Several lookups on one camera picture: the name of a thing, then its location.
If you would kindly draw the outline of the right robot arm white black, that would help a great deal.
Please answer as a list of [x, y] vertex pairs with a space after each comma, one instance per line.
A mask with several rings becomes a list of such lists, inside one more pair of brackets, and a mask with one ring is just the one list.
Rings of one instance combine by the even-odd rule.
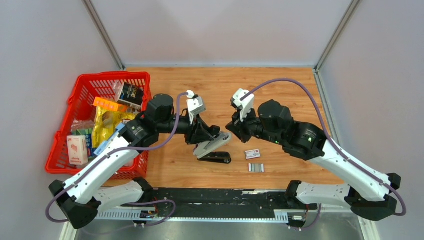
[[280, 145], [294, 158], [319, 165], [343, 180], [342, 184], [312, 184], [292, 180], [285, 192], [286, 205], [325, 204], [349, 208], [356, 215], [380, 221], [396, 213], [397, 200], [392, 192], [400, 187], [401, 177], [371, 169], [340, 149], [316, 125], [296, 121], [290, 109], [275, 100], [262, 103], [258, 110], [249, 101], [232, 99], [235, 108], [226, 125], [241, 142], [257, 138]]

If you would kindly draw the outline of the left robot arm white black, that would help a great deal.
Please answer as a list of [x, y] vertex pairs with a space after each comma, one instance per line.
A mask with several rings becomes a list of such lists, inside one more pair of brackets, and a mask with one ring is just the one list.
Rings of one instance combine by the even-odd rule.
[[168, 134], [170, 138], [184, 135], [186, 143], [195, 146], [193, 154], [198, 159], [228, 143], [227, 133], [201, 119], [200, 113], [205, 110], [203, 99], [190, 90], [184, 95], [188, 97], [185, 115], [180, 115], [179, 99], [167, 94], [155, 95], [144, 111], [111, 137], [103, 152], [89, 165], [66, 181], [55, 180], [50, 184], [53, 202], [75, 229], [84, 228], [98, 213], [114, 207], [137, 203], [145, 208], [152, 203], [151, 186], [140, 177], [108, 189], [103, 184], [141, 153], [162, 148], [160, 134]]

